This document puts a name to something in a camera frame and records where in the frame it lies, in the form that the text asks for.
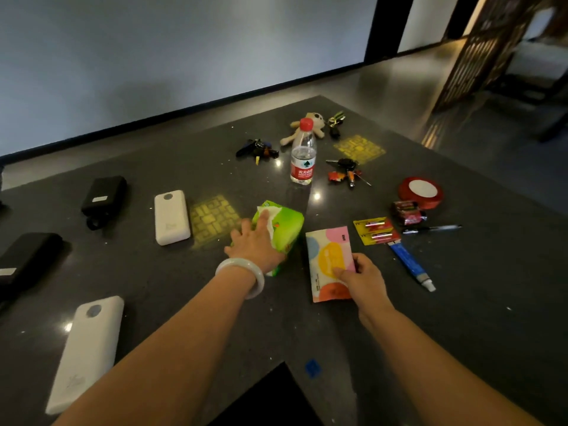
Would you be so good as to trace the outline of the person's left hand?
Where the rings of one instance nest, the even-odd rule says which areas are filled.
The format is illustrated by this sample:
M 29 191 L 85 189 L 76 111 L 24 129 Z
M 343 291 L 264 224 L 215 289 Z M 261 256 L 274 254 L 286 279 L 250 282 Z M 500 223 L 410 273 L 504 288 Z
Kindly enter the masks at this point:
M 229 258 L 242 258 L 251 261 L 259 267 L 262 273 L 272 272 L 284 260 L 285 255 L 276 251 L 272 245 L 267 230 L 268 212 L 265 209 L 260 214 L 258 222 L 249 237 L 241 235 L 240 229 L 232 229 L 232 243 L 224 248 Z

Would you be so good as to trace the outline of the person's right hand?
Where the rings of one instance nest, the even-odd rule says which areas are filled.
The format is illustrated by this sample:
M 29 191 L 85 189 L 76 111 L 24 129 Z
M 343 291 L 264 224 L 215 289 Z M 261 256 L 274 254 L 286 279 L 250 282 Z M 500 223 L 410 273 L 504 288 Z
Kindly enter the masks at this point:
M 381 317 L 395 311 L 387 295 L 385 281 L 379 268 L 363 253 L 353 253 L 356 283 L 347 285 L 352 300 L 359 309 L 359 319 L 372 332 Z

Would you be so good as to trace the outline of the large white power bank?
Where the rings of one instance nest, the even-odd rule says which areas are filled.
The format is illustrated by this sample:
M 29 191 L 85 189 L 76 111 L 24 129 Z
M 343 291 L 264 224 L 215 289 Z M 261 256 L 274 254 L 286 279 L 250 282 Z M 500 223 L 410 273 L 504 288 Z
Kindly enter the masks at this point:
M 64 412 L 113 367 L 123 310 L 124 300 L 119 296 L 76 309 L 47 401 L 47 415 Z

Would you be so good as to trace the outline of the large black pouch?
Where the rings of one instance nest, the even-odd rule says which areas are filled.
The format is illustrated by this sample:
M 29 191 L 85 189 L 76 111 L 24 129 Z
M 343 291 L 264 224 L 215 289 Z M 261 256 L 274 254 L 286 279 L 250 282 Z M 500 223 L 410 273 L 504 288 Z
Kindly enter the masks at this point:
M 0 255 L 0 302 L 37 284 L 63 249 L 56 233 L 25 233 Z

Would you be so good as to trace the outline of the green tissue pack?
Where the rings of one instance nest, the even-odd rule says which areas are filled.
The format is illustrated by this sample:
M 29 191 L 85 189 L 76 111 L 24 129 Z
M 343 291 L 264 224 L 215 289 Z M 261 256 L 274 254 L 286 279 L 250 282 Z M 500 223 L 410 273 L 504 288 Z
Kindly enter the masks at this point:
M 252 218 L 252 227 L 255 228 L 260 214 L 264 210 L 268 212 L 267 230 L 272 247 L 288 257 L 294 246 L 304 223 L 302 213 L 284 207 L 270 200 L 265 200 Z

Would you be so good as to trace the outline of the beige plush toy keychain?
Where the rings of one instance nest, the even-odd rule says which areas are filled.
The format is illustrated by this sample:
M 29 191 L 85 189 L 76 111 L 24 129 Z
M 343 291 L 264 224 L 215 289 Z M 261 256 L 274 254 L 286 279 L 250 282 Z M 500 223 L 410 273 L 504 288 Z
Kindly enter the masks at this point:
M 303 129 L 303 127 L 308 127 L 309 131 L 311 131 L 311 133 L 316 136 L 316 138 L 323 139 L 325 137 L 325 134 L 323 132 L 324 125 L 324 118 L 321 114 L 318 114 L 316 112 L 309 112 L 301 120 L 293 121 L 290 123 L 290 128 L 294 129 L 294 132 L 291 135 L 281 139 L 280 145 L 288 146 L 294 143 L 299 135 L 302 135 L 302 133 L 308 131 Z

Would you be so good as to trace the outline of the small black pouch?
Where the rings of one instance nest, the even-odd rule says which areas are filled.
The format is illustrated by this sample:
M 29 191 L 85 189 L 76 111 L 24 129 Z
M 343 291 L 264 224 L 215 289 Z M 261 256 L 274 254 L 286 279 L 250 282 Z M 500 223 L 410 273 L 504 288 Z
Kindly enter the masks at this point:
M 92 231 L 100 230 L 114 220 L 120 212 L 126 192 L 127 181 L 122 176 L 95 179 L 81 206 L 87 227 Z

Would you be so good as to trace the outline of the clear water bottle red cap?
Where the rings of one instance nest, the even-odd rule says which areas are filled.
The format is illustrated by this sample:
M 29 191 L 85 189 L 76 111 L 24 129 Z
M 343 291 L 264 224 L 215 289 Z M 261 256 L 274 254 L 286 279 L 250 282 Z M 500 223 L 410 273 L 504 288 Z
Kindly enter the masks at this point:
M 312 182 L 316 161 L 316 136 L 308 127 L 307 132 L 299 135 L 292 143 L 290 157 L 290 179 L 300 185 L 309 185 Z

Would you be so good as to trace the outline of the blue glue tube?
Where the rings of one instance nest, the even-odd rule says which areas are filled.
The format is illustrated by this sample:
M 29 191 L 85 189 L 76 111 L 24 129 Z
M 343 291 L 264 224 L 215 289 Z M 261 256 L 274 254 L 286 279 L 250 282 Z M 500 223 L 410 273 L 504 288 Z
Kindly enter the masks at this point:
M 398 259 L 403 263 L 403 265 L 420 286 L 424 287 L 430 293 L 436 291 L 436 287 L 434 286 L 430 276 L 416 261 L 413 255 L 406 249 L 406 247 L 401 243 L 401 240 L 391 241 L 387 243 L 387 245 L 395 253 Z

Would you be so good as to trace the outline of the wooden lattice screen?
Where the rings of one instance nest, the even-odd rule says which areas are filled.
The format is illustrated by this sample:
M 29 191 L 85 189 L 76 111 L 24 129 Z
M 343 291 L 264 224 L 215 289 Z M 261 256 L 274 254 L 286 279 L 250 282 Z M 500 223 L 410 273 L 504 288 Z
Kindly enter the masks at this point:
M 542 0 L 485 0 L 433 107 L 442 112 L 497 80 Z

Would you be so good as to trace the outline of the person's right forearm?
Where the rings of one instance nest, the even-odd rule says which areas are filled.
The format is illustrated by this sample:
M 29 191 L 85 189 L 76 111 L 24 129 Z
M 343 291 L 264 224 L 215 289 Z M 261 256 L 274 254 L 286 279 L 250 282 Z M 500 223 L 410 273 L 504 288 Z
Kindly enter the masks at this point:
M 359 316 L 425 426 L 543 426 L 394 308 Z

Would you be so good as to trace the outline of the key bunch orange charm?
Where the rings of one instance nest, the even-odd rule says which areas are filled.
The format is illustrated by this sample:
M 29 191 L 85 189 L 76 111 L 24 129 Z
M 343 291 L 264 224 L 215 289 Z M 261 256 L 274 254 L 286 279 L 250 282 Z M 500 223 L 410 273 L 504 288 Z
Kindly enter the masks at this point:
M 330 164 L 334 169 L 328 172 L 328 181 L 331 183 L 339 184 L 347 182 L 350 189 L 356 185 L 357 179 L 362 181 L 368 186 L 372 186 L 370 182 L 362 178 L 362 171 L 359 169 L 359 163 L 350 158 L 340 159 L 327 159 L 327 164 Z

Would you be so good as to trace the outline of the yellow battery blister card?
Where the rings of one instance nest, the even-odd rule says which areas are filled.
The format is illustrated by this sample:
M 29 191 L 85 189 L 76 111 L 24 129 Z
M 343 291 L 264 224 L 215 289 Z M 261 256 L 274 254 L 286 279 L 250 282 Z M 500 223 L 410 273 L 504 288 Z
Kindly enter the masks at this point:
M 391 243 L 401 239 L 400 234 L 387 217 L 356 220 L 353 225 L 365 246 Z

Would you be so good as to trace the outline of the small white power bank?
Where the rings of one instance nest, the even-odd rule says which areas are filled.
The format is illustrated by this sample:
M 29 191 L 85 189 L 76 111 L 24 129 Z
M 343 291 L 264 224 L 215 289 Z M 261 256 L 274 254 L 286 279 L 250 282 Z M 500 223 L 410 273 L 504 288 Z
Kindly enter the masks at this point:
M 160 246 L 191 237 L 186 198 L 182 190 L 156 195 L 153 209 L 155 239 Z

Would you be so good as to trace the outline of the dark door frame post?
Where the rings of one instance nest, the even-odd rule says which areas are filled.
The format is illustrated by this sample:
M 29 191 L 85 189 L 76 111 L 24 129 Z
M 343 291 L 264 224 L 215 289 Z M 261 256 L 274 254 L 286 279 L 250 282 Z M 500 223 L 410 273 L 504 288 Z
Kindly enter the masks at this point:
M 374 64 L 397 55 L 413 2 L 377 0 L 364 64 Z

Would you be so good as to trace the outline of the red black battery pack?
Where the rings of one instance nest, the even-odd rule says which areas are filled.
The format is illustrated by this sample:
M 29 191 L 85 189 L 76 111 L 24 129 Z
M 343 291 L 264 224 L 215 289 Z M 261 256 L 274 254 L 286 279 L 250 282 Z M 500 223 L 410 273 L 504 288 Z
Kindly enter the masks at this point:
M 394 201 L 391 205 L 391 210 L 397 221 L 405 227 L 421 224 L 428 219 L 426 212 L 421 209 L 417 201 Z

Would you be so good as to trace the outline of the red tape roll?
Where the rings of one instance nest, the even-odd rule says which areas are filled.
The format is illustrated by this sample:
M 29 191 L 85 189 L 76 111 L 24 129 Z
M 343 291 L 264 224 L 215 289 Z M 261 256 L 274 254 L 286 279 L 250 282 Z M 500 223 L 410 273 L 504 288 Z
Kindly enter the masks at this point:
M 405 178 L 397 189 L 401 201 L 414 201 L 418 207 L 431 210 L 444 200 L 444 191 L 434 181 L 422 177 Z

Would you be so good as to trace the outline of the black key bunch yellow tag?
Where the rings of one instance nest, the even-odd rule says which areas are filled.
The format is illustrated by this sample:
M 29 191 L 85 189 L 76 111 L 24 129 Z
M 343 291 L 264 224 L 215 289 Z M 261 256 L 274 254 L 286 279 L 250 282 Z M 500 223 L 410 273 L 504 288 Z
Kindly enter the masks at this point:
M 247 140 L 235 155 L 237 159 L 254 158 L 256 166 L 258 166 L 262 160 L 277 159 L 279 156 L 280 152 L 273 149 L 271 143 L 262 140 Z

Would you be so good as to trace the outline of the colourful dotted tissue pack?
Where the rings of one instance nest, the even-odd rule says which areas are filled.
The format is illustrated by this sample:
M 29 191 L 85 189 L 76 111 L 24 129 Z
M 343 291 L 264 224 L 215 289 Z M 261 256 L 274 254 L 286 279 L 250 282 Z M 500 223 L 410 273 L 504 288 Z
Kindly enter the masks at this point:
M 315 230 L 306 233 L 312 301 L 351 299 L 348 286 L 336 278 L 333 270 L 350 270 L 356 265 L 346 226 Z

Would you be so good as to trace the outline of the black white pen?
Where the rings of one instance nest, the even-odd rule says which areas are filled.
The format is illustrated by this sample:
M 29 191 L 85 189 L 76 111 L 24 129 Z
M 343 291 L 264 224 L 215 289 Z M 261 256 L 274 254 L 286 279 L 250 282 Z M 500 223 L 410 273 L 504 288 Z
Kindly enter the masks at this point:
M 461 224 L 447 224 L 441 226 L 434 226 L 434 227 L 412 227 L 412 228 L 405 228 L 401 231 L 402 235 L 418 235 L 423 233 L 435 233 L 435 232 L 443 232 L 443 231 L 450 231 L 450 230 L 457 230 L 461 229 L 463 225 Z

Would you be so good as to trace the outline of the key bunch green carabiner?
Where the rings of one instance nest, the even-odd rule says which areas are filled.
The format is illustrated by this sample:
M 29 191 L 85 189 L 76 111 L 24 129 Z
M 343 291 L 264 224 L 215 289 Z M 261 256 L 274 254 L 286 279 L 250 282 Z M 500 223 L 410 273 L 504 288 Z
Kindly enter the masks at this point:
M 338 140 L 340 138 L 341 133 L 339 127 L 343 124 L 345 118 L 346 116 L 344 111 L 339 111 L 328 119 L 327 125 L 329 127 L 330 136 L 334 140 Z

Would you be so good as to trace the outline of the person's left forearm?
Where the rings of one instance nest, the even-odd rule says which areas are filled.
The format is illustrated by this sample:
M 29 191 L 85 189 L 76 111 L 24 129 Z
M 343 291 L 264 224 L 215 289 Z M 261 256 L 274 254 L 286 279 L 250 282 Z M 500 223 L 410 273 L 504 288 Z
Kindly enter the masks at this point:
M 249 269 L 224 267 L 67 408 L 53 426 L 191 424 L 255 283 Z

